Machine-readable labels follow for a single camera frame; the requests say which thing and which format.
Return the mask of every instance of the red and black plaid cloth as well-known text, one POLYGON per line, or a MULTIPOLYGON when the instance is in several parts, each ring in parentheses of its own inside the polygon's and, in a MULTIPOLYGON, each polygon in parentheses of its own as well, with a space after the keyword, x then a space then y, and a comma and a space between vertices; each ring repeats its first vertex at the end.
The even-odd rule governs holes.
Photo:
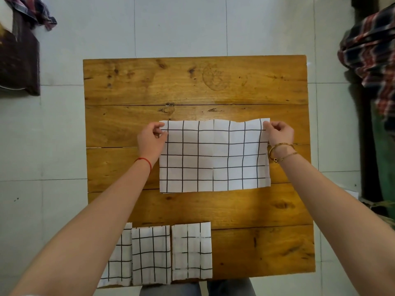
POLYGON ((395 4, 353 26, 337 55, 362 78, 395 140, 395 4))
POLYGON ((33 25, 45 25, 47 30, 51 30, 57 25, 53 16, 49 15, 47 6, 41 0, 5 0, 15 10, 26 14, 33 25))

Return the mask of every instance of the table top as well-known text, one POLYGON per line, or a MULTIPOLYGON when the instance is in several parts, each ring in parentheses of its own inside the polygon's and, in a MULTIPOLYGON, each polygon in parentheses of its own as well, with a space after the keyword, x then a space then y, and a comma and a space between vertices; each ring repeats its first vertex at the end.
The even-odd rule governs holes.
MULTIPOLYGON (((84 60, 88 201, 138 157, 151 121, 256 118, 295 129, 310 160, 303 55, 84 60)), ((133 227, 211 222, 213 278, 315 271, 313 220, 278 164, 271 187, 159 193, 159 165, 129 218, 133 227)))

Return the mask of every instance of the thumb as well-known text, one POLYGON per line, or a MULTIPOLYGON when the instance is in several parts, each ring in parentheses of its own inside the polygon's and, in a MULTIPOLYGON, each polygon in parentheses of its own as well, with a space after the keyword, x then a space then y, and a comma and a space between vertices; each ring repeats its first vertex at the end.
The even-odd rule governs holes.
POLYGON ((264 129, 267 130, 269 134, 274 130, 273 126, 268 121, 264 121, 264 129))
POLYGON ((159 140, 160 140, 161 142, 165 143, 166 140, 167 140, 167 135, 168 135, 168 134, 169 134, 169 133, 168 133, 167 131, 164 131, 164 132, 162 133, 162 135, 159 137, 159 140))

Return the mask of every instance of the tile floor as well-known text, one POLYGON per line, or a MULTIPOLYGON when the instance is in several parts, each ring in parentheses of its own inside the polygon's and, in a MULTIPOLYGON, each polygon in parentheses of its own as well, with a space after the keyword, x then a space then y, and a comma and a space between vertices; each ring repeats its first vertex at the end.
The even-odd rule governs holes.
MULTIPOLYGON (((313 165, 360 190, 358 127, 336 50, 350 0, 44 0, 41 97, 0 97, 0 295, 86 204, 82 59, 306 54, 313 165)), ((316 227, 317 272, 253 278, 257 295, 355 295, 316 227)), ((137 295, 139 288, 95 295, 137 295)))

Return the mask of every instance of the gray pants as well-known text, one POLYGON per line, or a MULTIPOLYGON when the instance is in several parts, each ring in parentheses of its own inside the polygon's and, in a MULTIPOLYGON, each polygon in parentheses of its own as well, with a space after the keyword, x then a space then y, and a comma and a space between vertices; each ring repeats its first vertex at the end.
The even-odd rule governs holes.
MULTIPOLYGON (((255 296, 249 278, 208 281, 209 296, 255 296)), ((142 287, 140 296, 201 296, 199 283, 142 287)))

